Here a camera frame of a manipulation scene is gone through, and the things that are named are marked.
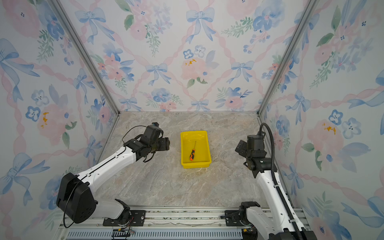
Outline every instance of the wallpaper wall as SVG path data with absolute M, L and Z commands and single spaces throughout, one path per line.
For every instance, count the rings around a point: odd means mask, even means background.
M 61 1 L 123 111 L 257 110 L 306 2 Z
M 62 176 L 94 164 L 115 115 L 45 1 L 1 1 L 0 78 L 0 239 L 52 239 Z
M 266 111 L 320 240 L 384 239 L 383 12 L 383 1 L 320 0 Z

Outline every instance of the screwdriver handle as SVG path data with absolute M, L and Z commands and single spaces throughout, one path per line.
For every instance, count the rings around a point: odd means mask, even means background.
M 191 156 L 189 156 L 189 160 L 193 160 L 195 158 L 195 150 L 192 150 Z

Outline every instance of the black mounting plate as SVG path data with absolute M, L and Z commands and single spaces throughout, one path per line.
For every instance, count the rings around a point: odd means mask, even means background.
M 131 227 L 142 227 L 145 221 L 145 210 L 130 210 L 133 220 L 131 222 Z M 104 227 L 120 227 L 113 219 L 107 218 L 103 222 Z
M 232 214 L 234 212 L 238 212 L 238 210 L 225 210 L 225 215 Z M 234 217 L 226 218 L 225 224 L 227 227 L 243 227 L 244 225 L 240 222 L 240 216 L 236 215 Z

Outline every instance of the metal corner post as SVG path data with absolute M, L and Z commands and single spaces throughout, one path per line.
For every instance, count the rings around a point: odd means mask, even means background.
M 281 60 L 281 64 L 276 70 L 276 73 L 271 81 L 271 84 L 269 85 L 266 91 L 266 94 L 263 98 L 263 102 L 261 103 L 260 108 L 257 111 L 259 116 L 262 116 L 262 114 L 264 113 L 266 106 L 268 105 L 268 102 L 273 95 L 273 91 L 275 90 L 281 76 L 283 75 L 284 69 L 287 67 L 288 62 L 291 59 L 292 54 L 295 51 L 296 46 L 301 36 L 303 35 L 305 28 L 307 27 L 317 4 L 318 4 L 318 0 L 309 0 L 308 5 L 304 9 L 301 20 L 297 26 L 296 31 L 292 36 L 292 40 L 284 52 L 284 55 Z
M 89 56 L 87 50 L 85 49 L 83 43 L 81 42 L 80 37 L 77 34 L 62 4 L 60 3 L 60 0 L 49 0 L 48 2 L 51 5 L 53 11 L 56 13 L 57 17 L 60 19 L 66 32 L 69 34 L 71 40 L 73 41 L 73 45 L 75 46 L 76 50 L 80 54 L 81 58 L 83 59 L 84 64 L 87 66 L 87 68 L 91 72 L 93 79 L 95 80 L 97 86 L 100 88 L 101 92 L 103 93 L 106 101 L 113 109 L 113 112 L 116 115 L 118 115 L 119 109 L 116 103 L 113 101 L 113 98 L 109 94 L 109 91 L 107 90 L 106 85 L 104 84 L 103 80 L 100 78 L 99 72 L 97 71 L 95 65 L 92 63 L 91 57 Z

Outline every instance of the yellow plastic tray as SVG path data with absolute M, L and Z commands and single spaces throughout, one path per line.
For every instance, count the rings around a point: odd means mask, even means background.
M 181 137 L 181 165 L 184 168 L 209 167 L 212 162 L 209 152 L 207 131 L 182 132 Z M 189 160 L 189 156 L 195 145 L 195 158 Z

